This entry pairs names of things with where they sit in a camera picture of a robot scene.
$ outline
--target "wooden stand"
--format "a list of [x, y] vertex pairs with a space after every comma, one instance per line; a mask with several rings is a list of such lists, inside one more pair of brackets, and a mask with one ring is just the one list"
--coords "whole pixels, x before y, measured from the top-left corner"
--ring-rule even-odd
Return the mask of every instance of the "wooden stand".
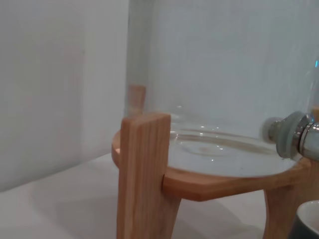
[[[314, 114], [319, 119], [319, 110]], [[170, 116], [146, 114], [122, 121], [112, 144], [119, 167], [117, 239], [170, 239], [182, 198], [193, 201], [263, 189], [264, 239], [286, 239], [297, 207], [319, 199], [319, 164], [302, 159], [291, 170], [268, 177], [204, 175], [167, 166]]]

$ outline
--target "ceramic cup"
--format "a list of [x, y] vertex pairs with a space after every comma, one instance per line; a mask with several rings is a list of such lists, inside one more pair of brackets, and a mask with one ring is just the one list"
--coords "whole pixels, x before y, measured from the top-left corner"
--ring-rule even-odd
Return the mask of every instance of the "ceramic cup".
[[288, 239], [319, 239], [319, 201], [299, 206]]

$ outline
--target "white countertop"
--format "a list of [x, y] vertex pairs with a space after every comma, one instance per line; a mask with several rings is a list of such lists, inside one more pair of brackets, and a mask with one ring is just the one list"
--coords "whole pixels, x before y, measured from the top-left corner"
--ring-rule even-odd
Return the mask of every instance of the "white countertop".
[[[111, 156], [0, 193], [1, 239], [115, 239], [118, 169]], [[262, 191], [182, 200], [173, 239], [261, 239]]]

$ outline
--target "glass jar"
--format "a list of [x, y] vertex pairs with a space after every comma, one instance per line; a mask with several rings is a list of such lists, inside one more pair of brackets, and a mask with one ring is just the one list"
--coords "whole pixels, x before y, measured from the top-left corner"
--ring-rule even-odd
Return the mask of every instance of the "glass jar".
[[171, 114], [171, 167], [286, 171], [261, 128], [313, 105], [318, 20], [317, 0], [130, 0], [125, 115]]

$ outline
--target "white wall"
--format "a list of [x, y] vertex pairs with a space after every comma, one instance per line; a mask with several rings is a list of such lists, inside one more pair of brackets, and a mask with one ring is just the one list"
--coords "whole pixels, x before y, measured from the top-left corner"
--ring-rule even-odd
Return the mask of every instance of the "white wall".
[[0, 1], [0, 190], [110, 152], [128, 0]]

